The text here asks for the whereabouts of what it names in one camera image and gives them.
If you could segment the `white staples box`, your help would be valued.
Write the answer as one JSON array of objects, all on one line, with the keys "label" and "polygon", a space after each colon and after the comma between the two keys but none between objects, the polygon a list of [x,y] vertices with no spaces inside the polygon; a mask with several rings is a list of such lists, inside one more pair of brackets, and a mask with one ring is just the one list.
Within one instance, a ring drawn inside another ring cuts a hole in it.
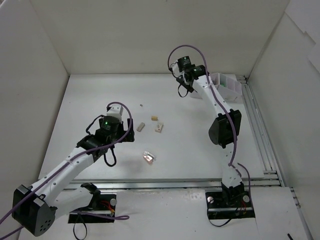
[{"label": "white staples box", "polygon": [[154,131],[157,133],[161,133],[163,129],[164,124],[162,122],[158,122],[155,126]]}]

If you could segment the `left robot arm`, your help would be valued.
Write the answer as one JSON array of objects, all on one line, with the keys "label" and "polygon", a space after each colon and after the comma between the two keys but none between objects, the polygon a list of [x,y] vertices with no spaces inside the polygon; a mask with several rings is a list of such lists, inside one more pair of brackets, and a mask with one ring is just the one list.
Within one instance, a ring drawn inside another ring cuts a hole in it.
[{"label": "left robot arm", "polygon": [[95,133],[88,133],[81,139],[54,170],[29,187],[20,185],[14,191],[11,216],[33,236],[39,237],[63,215],[83,207],[96,209],[100,204],[100,191],[92,183],[83,183],[68,196],[62,196],[61,192],[116,144],[135,140],[132,117],[127,119],[127,124],[128,128],[124,129],[121,117],[100,116]]}]

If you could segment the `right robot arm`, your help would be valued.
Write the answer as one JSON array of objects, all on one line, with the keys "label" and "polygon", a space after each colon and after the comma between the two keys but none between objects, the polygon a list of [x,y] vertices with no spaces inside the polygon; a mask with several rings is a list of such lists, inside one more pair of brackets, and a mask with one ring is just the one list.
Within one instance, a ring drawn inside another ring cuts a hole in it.
[{"label": "right robot arm", "polygon": [[233,206],[245,193],[242,176],[234,166],[242,114],[225,102],[204,65],[196,66],[191,63],[189,56],[184,56],[174,63],[168,62],[167,67],[180,87],[184,87],[188,93],[198,93],[214,118],[208,130],[209,139],[214,145],[220,146],[225,154],[220,158],[221,200],[225,205]]}]

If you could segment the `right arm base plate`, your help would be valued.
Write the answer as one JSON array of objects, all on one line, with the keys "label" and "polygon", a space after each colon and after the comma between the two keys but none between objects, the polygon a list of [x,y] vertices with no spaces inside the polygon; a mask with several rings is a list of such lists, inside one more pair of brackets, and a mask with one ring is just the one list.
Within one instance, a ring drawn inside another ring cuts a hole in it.
[{"label": "right arm base plate", "polygon": [[226,202],[222,191],[206,191],[205,198],[206,212],[209,220],[233,220],[256,217],[249,192],[246,190],[231,203]]}]

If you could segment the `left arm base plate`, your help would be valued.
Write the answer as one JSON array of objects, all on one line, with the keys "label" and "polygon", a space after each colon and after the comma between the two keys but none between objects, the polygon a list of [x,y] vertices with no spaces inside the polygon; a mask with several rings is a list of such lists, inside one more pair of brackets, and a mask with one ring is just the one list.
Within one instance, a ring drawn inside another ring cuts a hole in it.
[{"label": "left arm base plate", "polygon": [[[117,196],[116,194],[102,194],[99,199],[94,203],[82,208],[78,208],[77,211],[93,213],[96,215],[104,215],[108,217],[115,216],[117,204]],[[80,217],[76,213],[70,213],[68,215],[68,224],[77,224],[77,223],[85,223],[85,224],[109,224],[114,223],[114,219],[106,219],[97,216],[91,216],[87,214],[80,214]]]}]

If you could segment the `white eraser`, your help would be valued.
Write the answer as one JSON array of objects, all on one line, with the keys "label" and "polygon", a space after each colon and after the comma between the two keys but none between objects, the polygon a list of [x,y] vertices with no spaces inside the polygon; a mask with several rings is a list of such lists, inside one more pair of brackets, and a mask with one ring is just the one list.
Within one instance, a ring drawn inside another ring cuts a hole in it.
[{"label": "white eraser", "polygon": [[137,130],[138,132],[141,132],[144,127],[145,127],[145,123],[144,123],[144,122],[141,122],[141,123],[139,124],[139,126],[137,127],[136,130]]}]

